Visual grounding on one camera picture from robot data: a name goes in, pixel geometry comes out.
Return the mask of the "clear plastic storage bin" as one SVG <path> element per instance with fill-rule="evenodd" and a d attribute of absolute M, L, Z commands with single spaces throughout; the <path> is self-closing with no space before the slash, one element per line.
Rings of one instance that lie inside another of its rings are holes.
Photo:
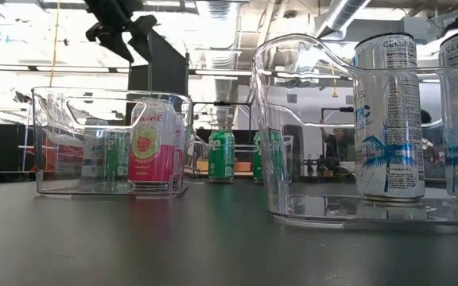
<path fill-rule="evenodd" d="M 181 195 L 184 170 L 178 184 L 173 182 L 161 190 L 135 188 L 129 180 L 108 180 L 105 176 L 106 142 L 111 132 L 131 135 L 132 109 L 144 99 L 162 99 L 173 105 L 174 113 L 184 115 L 185 147 L 184 169 L 187 151 L 193 140 L 191 115 L 192 100 L 183 95 L 156 91 L 125 91 L 111 89 L 82 89 L 73 87 L 35 87 L 33 93 L 33 139 L 67 135 L 83 141 L 86 129 L 102 129 L 105 134 L 103 175 L 87 178 L 79 172 L 35 171 L 37 192 L 41 195 L 133 195 L 141 197 L 174 197 Z"/>
<path fill-rule="evenodd" d="M 421 109 L 436 128 L 439 161 L 424 161 L 425 194 L 416 202 L 366 199 L 356 188 L 355 161 L 330 169 L 321 128 L 354 130 L 355 75 L 364 70 L 345 61 L 322 41 L 290 34 L 260 45 L 252 59 L 254 95 L 259 133 L 270 143 L 271 129 L 293 136 L 293 179 L 287 183 L 265 172 L 268 211 L 291 225 L 341 229 L 415 230 L 458 232 L 458 198 L 447 193 L 444 123 L 439 59 L 432 68 L 418 60 L 414 74 L 419 80 Z"/>
<path fill-rule="evenodd" d="M 281 137 L 282 144 L 277 142 L 272 144 L 273 147 L 273 167 L 276 176 L 281 175 L 283 179 L 290 183 L 293 179 L 293 136 L 284 135 Z M 211 145 L 199 139 L 195 141 L 195 147 L 200 147 L 200 151 L 195 151 L 199 157 L 195 160 L 195 174 L 200 176 L 209 173 L 209 151 Z M 262 166 L 262 149 L 259 132 L 255 133 L 253 141 L 249 145 L 235 145 L 235 175 L 236 177 L 247 178 L 253 176 L 256 182 L 262 182 L 264 179 L 265 167 Z"/>

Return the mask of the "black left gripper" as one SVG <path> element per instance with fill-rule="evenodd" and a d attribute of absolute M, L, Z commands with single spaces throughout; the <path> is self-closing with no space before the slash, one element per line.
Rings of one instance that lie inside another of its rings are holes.
<path fill-rule="evenodd" d="M 87 5 L 87 12 L 94 14 L 98 20 L 85 33 L 90 42 L 99 41 L 100 46 L 133 63 L 134 58 L 124 43 L 122 34 L 115 32 L 123 31 L 128 26 L 131 34 L 128 44 L 146 61 L 152 61 L 149 33 L 157 24 L 157 19 L 153 15 L 145 15 L 131 21 L 133 12 L 143 8 L 142 0 L 84 0 L 84 2 Z"/>

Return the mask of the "green Sprite soda can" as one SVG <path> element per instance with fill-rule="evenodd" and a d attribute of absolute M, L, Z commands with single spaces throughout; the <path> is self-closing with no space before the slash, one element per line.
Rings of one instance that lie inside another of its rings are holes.
<path fill-rule="evenodd" d="M 229 129 L 213 130 L 208 142 L 208 177 L 229 182 L 235 175 L 235 137 Z"/>
<path fill-rule="evenodd" d="M 284 161 L 282 151 L 282 135 L 278 130 L 271 129 L 268 135 L 270 143 L 263 141 L 257 131 L 253 138 L 253 177 L 255 180 L 264 180 L 265 172 L 282 178 Z"/>
<path fill-rule="evenodd" d="M 105 176 L 108 180 L 127 178 L 130 135 L 111 132 L 106 142 Z"/>

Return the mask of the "black standing panel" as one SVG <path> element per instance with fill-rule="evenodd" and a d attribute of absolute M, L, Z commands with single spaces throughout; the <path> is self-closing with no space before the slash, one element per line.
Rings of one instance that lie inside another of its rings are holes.
<path fill-rule="evenodd" d="M 152 62 L 131 66 L 127 89 L 156 91 L 188 97 L 188 55 L 179 53 L 163 36 L 149 34 Z"/>

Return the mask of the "person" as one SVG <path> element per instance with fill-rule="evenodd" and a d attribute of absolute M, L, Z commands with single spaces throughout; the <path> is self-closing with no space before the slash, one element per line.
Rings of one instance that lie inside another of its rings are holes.
<path fill-rule="evenodd" d="M 325 156 L 330 161 L 330 169 L 340 166 L 341 162 L 355 161 L 353 129 L 335 128 L 333 133 L 328 133 L 324 128 L 321 128 L 320 131 L 326 144 Z"/>
<path fill-rule="evenodd" d="M 421 124 L 428 124 L 432 122 L 429 112 L 421 109 Z M 438 151 L 436 150 L 436 143 L 438 141 L 438 132 L 436 128 L 422 128 L 422 149 L 424 161 L 437 162 L 439 161 Z"/>

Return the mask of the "black metal frame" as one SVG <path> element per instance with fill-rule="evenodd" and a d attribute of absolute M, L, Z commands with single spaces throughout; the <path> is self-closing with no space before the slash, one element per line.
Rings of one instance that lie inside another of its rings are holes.
<path fill-rule="evenodd" d="M 194 102 L 192 124 L 197 129 L 251 131 L 254 119 L 249 102 Z"/>

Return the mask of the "red storage shelving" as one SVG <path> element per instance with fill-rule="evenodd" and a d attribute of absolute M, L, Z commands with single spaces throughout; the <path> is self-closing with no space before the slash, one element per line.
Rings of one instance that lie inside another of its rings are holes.
<path fill-rule="evenodd" d="M 79 172 L 83 163 L 83 142 L 67 135 L 39 137 L 33 155 L 33 171 Z"/>

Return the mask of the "silver ventilation duct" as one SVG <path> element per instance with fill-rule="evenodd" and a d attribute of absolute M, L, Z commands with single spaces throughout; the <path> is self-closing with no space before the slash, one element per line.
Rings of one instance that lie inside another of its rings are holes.
<path fill-rule="evenodd" d="M 314 37 L 342 37 L 355 15 L 371 0 L 332 0 L 328 11 L 315 18 Z"/>
<path fill-rule="evenodd" d="M 225 1 L 199 1 L 197 9 L 203 21 L 202 31 L 206 36 L 206 45 L 210 49 L 210 52 L 205 54 L 207 69 L 234 70 L 239 4 Z M 212 105 L 208 115 L 212 129 L 231 129 L 235 107 Z"/>

